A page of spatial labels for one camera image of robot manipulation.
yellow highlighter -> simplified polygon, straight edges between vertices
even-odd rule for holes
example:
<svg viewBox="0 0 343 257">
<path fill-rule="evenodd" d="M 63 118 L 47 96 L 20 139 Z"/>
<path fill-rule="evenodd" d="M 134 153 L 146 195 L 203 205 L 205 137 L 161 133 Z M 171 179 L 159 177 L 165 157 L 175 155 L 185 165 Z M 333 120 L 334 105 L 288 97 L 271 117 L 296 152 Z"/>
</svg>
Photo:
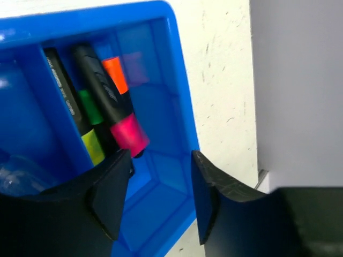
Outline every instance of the yellow highlighter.
<svg viewBox="0 0 343 257">
<path fill-rule="evenodd" d="M 99 164 L 105 158 L 98 138 L 96 137 L 93 126 L 90 124 L 83 105 L 80 103 L 78 94 L 58 56 L 56 49 L 48 48 L 44 50 L 48 64 L 51 68 L 53 76 L 56 79 L 57 85 L 61 91 L 66 106 L 68 107 L 71 116 L 80 132 L 81 139 L 90 155 L 94 165 Z"/>
</svg>

green marker cap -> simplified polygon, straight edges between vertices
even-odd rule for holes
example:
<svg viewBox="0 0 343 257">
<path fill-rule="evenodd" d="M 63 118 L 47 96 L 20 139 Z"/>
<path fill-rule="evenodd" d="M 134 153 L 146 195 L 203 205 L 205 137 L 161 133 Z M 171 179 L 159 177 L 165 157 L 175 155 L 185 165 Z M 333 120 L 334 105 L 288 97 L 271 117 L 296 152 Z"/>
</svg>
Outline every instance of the green marker cap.
<svg viewBox="0 0 343 257">
<path fill-rule="evenodd" d="M 95 102 L 89 92 L 85 89 L 79 91 L 79 96 L 82 100 L 82 104 L 86 109 L 86 113 L 92 125 L 100 124 L 103 122 L 103 118 L 98 111 Z"/>
</svg>

orange highlighter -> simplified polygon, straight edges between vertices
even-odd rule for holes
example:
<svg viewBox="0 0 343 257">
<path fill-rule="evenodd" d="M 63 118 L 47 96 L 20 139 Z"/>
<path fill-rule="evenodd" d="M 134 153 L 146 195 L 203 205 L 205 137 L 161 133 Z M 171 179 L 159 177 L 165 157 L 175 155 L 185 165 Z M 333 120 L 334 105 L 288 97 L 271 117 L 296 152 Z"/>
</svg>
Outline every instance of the orange highlighter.
<svg viewBox="0 0 343 257">
<path fill-rule="evenodd" d="M 108 58 L 102 61 L 102 65 L 112 78 L 119 93 L 121 94 L 125 106 L 129 112 L 134 112 L 131 97 L 129 94 L 128 84 L 126 83 L 122 64 L 119 57 Z"/>
</svg>

pink marker cap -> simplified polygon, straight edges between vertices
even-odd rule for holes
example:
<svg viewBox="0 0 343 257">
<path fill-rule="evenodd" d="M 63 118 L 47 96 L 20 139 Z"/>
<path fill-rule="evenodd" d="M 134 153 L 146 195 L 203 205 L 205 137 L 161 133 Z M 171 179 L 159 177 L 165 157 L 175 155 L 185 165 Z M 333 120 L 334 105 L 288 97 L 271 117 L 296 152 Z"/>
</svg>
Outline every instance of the pink marker cap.
<svg viewBox="0 0 343 257">
<path fill-rule="evenodd" d="M 130 150 L 131 157 L 138 155 L 149 144 L 149 139 L 134 114 L 113 125 L 111 132 L 121 148 Z"/>
</svg>

bin compartment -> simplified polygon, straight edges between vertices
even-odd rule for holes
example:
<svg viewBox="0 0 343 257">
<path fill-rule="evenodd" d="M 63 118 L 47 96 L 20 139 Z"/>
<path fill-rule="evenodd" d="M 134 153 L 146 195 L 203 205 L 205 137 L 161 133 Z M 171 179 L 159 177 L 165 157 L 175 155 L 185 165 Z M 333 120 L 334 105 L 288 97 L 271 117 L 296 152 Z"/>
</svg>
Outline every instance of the bin compartment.
<svg viewBox="0 0 343 257">
<path fill-rule="evenodd" d="M 44 55 L 55 47 L 77 90 L 71 46 L 119 56 L 135 114 L 150 139 L 133 159 L 113 256 L 163 256 L 195 218 L 191 151 L 198 149 L 175 16 L 148 2 L 0 20 L 0 148 L 27 156 L 61 183 L 92 161 Z"/>
</svg>

